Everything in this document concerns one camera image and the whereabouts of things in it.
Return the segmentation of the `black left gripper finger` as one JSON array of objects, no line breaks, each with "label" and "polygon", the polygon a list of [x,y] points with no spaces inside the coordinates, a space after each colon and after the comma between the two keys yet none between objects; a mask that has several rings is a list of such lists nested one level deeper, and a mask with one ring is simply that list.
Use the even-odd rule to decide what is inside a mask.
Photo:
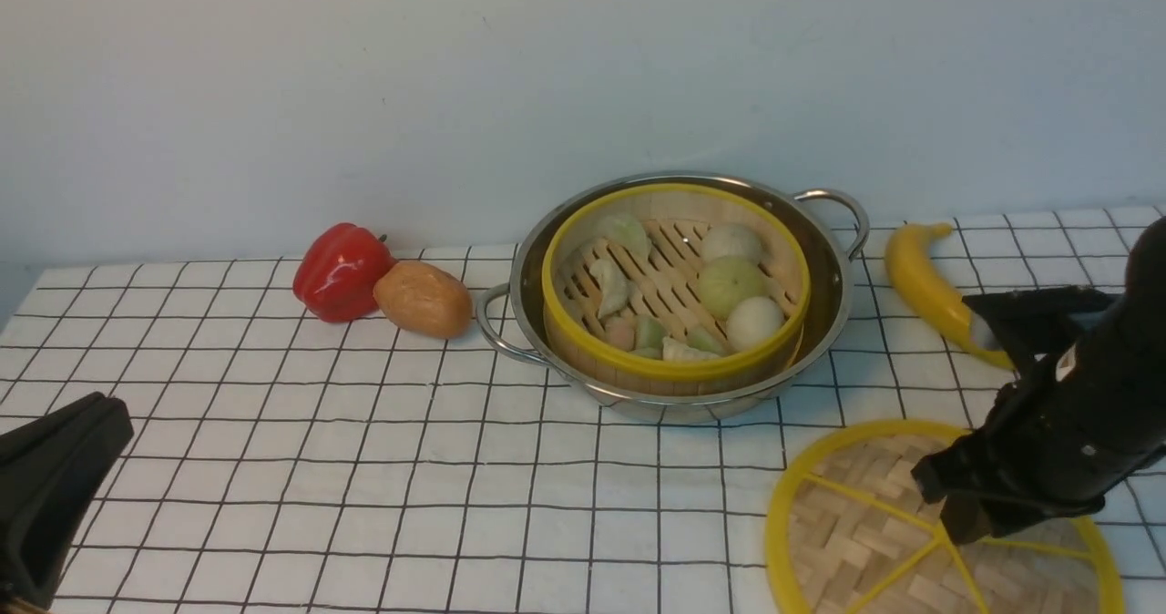
[{"label": "black left gripper finger", "polygon": [[128,405],[101,393],[3,432],[3,611],[50,609],[87,507],[133,435]]}]

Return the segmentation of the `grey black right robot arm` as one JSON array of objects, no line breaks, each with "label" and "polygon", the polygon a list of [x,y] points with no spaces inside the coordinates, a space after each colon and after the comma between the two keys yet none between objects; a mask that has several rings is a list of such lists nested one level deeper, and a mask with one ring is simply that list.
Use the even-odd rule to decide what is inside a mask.
[{"label": "grey black right robot arm", "polygon": [[1000,350],[1014,381],[984,423],[912,470],[955,544],[1100,513],[1105,495],[1163,460],[1165,240],[1152,223],[1124,290],[1084,285],[958,295],[975,350]]}]

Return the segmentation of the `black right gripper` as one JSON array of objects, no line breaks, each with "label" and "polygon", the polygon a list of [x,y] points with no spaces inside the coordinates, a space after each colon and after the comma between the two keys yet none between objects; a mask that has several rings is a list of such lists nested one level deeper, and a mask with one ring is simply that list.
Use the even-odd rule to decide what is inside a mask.
[{"label": "black right gripper", "polygon": [[911,470],[944,501],[948,539],[1011,534],[1007,515],[1087,515],[1123,478],[1163,460],[1163,334],[1102,324],[1005,384],[983,426]]}]

